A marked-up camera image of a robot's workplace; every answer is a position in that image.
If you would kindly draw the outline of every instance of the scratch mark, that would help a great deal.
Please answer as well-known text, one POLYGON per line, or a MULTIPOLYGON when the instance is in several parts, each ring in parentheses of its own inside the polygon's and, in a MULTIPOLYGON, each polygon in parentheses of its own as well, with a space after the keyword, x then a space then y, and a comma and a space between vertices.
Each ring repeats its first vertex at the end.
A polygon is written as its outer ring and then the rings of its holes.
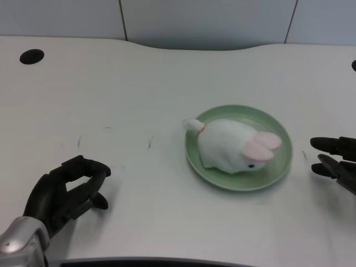
POLYGON ((151 140, 149 140, 149 149, 150 149, 150 147, 151 147, 151 144, 152 144, 152 139, 153 139, 154 137, 151 137, 151 140))
POLYGON ((83 135, 80 135, 79 139, 78 139, 78 148, 80 147, 80 139, 82 138, 83 135))

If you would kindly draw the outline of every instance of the robotic hand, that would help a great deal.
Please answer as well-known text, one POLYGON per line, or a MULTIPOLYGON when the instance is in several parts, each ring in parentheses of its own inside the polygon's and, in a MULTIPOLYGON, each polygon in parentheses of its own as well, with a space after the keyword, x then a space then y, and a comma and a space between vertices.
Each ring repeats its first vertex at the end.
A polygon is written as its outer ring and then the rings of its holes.
POLYGON ((47 267, 44 251, 50 238, 69 220, 92 207, 106 210, 108 203, 98 192, 111 170, 106 165, 77 156, 45 174, 32 190, 23 216, 16 218, 0 236, 1 267, 47 267), (86 183, 67 191, 66 183, 83 176, 86 183))
MULTIPOLYGON (((331 155, 340 155, 344 160, 356 162, 356 139, 340 137, 339 139, 316 137, 310 140, 312 147, 331 155)), ((321 163, 313 164, 312 171, 316 174, 336 179, 337 183, 356 195, 356 164, 340 161, 320 154, 321 163)))

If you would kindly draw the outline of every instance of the white wall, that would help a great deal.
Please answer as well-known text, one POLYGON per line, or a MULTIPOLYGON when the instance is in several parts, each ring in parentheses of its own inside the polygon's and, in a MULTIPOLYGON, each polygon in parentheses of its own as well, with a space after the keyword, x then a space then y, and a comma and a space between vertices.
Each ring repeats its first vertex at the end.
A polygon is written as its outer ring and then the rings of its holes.
POLYGON ((295 0, 121 0, 127 39, 169 49, 284 43, 295 0))
POLYGON ((287 43, 356 45, 356 0, 298 0, 287 43))
POLYGON ((118 0, 0 0, 0 35, 125 39, 118 0))
MULTIPOLYGON (((296 0, 121 1, 128 40, 147 46, 356 45, 356 0, 299 0, 291 25, 296 0)), ((0 0, 0 35, 126 39, 119 0, 0 0)))

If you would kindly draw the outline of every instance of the plush bunny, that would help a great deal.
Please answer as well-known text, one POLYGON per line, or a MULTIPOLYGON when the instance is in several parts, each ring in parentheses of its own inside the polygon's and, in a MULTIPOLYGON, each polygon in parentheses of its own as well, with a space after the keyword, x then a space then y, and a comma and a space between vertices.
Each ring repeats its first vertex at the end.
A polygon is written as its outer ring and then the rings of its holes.
POLYGON ((271 132, 258 132, 242 122, 219 119, 204 124, 187 119, 183 126, 198 134, 198 149, 205 168, 216 167, 230 174, 260 170, 274 157, 282 140, 271 132))

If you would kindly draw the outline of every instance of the table surface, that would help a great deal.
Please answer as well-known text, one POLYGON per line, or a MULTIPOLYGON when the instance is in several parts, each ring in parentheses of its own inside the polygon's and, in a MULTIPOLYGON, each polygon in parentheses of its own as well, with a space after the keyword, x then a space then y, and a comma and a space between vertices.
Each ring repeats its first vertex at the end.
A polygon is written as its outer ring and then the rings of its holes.
POLYGON ((0 232, 22 215, 44 173, 83 155, 111 168, 101 189, 110 209, 69 223, 53 238, 50 260, 354 266, 355 196, 310 173, 318 151, 309 140, 356 137, 356 47, 170 51, 106 39, 0 37, 0 49, 0 232), (21 64, 33 48, 44 59, 21 64), (294 146, 286 178, 241 194, 192 171, 183 119, 227 104, 256 107, 285 126, 294 146))

